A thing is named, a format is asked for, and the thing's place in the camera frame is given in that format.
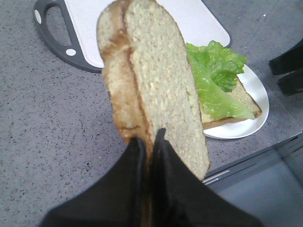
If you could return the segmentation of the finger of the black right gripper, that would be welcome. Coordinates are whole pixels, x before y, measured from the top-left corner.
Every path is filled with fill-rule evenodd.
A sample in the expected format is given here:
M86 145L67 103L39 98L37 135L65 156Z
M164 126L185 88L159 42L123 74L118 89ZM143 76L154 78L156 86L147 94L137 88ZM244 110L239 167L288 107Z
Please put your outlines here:
M287 52L269 61L273 75L281 75L303 67L303 40Z
M303 70L297 70L287 74L278 81L282 93L291 96L303 91Z

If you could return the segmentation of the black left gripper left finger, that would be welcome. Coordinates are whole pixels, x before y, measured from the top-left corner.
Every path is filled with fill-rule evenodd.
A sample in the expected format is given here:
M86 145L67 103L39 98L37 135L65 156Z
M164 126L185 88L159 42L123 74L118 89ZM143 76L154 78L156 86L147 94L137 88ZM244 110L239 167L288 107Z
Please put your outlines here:
M131 139L116 164L93 186L50 210L42 227L139 227L145 146Z

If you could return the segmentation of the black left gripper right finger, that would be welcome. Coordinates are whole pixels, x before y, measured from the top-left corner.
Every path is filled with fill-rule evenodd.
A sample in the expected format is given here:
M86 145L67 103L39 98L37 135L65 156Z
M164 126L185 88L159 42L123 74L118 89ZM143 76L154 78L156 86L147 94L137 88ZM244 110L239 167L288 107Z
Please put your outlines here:
M256 217L227 202L198 180L165 140L165 131L157 132L151 167L154 226L263 226Z

